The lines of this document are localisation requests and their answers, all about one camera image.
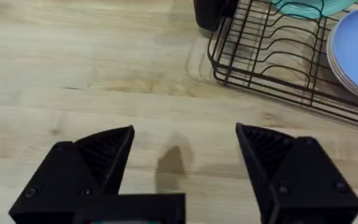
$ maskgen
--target wood grain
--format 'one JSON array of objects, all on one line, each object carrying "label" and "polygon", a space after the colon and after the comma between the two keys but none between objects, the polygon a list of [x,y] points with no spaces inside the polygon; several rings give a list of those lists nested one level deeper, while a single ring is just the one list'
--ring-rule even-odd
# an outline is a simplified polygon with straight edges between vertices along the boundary
[{"label": "wood grain", "polygon": [[358,193],[358,127],[217,84],[207,42],[190,0],[0,0],[0,223],[53,143],[127,124],[121,192],[186,192],[188,223],[259,223],[237,121],[314,136]]}]

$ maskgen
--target black wire dish rack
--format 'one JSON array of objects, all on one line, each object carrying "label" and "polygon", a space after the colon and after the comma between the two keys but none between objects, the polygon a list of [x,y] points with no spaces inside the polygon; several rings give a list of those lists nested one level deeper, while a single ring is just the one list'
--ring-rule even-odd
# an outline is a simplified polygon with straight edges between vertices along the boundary
[{"label": "black wire dish rack", "polygon": [[[315,9],[322,15],[321,9]],[[330,31],[358,2],[333,16],[284,15],[270,0],[240,0],[233,18],[219,21],[208,45],[213,75],[225,85],[358,123],[358,97],[332,74],[326,58]]]}]

